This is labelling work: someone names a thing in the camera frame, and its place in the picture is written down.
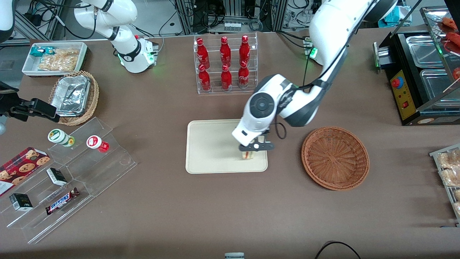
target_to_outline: green light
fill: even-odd
[[[311,52],[310,52],[310,58],[311,58],[311,59],[314,59],[314,58],[316,57],[316,54],[318,53],[317,50],[318,50],[318,49],[315,48],[315,47],[311,50]]]

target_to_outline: red coca-cola bottle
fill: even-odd
[[[204,65],[205,69],[209,68],[209,55],[207,54],[207,49],[203,45],[203,39],[198,38],[196,39],[196,44],[198,45],[198,49],[196,50],[196,55],[198,56],[198,61],[200,64]]]
[[[229,66],[222,65],[222,74],[220,75],[220,79],[222,81],[222,89],[225,92],[231,91],[232,84],[231,84],[231,74],[229,71]]]
[[[223,65],[230,67],[231,65],[231,50],[228,44],[227,37],[223,36],[220,38],[220,60],[222,60]]]
[[[201,88],[205,92],[211,91],[211,80],[209,79],[209,74],[206,72],[205,66],[200,64],[198,66],[198,70],[200,71],[198,73],[198,78],[200,80]]]
[[[238,70],[238,86],[241,89],[247,88],[249,82],[249,70],[247,69],[246,61],[240,62],[240,70]]]
[[[251,47],[249,46],[249,37],[247,35],[243,35],[241,37],[241,46],[240,46],[240,64],[241,61],[246,61],[246,64],[249,63],[249,51]]]

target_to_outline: yellow control panel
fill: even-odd
[[[405,120],[414,114],[416,109],[402,70],[390,80],[390,84],[398,105],[399,114]]]

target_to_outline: red emergency stop button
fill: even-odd
[[[401,87],[403,87],[403,84],[404,79],[402,77],[397,77],[391,81],[391,86],[396,89],[400,89]]]

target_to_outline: clear acrylic display stand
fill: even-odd
[[[51,147],[49,155],[54,161],[48,162],[0,197],[0,212],[7,227],[21,228],[29,244],[37,243],[135,167],[137,163],[120,147],[111,131],[109,126],[94,117],[70,134],[75,138],[72,147]],[[106,153],[86,146],[86,140],[92,135],[98,135],[109,143]],[[46,173],[50,167],[58,168],[68,183],[64,186],[53,184]],[[75,187],[80,195],[53,214],[46,214],[45,207]],[[28,212],[15,211],[9,199],[13,193],[27,194],[34,208]]]
[[[250,59],[249,64],[247,65],[247,69],[249,70],[249,84],[248,87],[245,89],[241,89],[238,87],[238,70],[240,69],[240,45],[241,45],[241,37],[243,35],[247,35],[249,37],[249,46],[250,50]],[[231,66],[230,66],[230,73],[232,75],[233,87],[232,90],[229,92],[225,92],[222,89],[222,83],[220,80],[220,74],[222,73],[222,61],[220,60],[220,38],[215,38],[214,35],[199,35],[195,36],[194,44],[193,44],[193,54],[195,55],[195,73],[196,73],[196,85],[198,88],[199,94],[215,94],[215,93],[224,93],[224,94],[231,94],[231,93],[240,93],[240,92],[252,92],[255,90],[257,83],[258,83],[258,59],[257,59],[257,34],[256,33],[235,33],[235,34],[228,34],[225,35],[228,38],[228,44],[231,49]],[[198,56],[196,55],[196,51],[198,49],[198,45],[196,44],[196,39],[202,38],[204,46],[207,49],[209,55],[209,63],[210,67],[207,70],[209,73],[209,77],[211,79],[211,91],[204,92],[203,88],[200,85],[200,80],[198,78],[198,65],[200,62],[198,61]]]

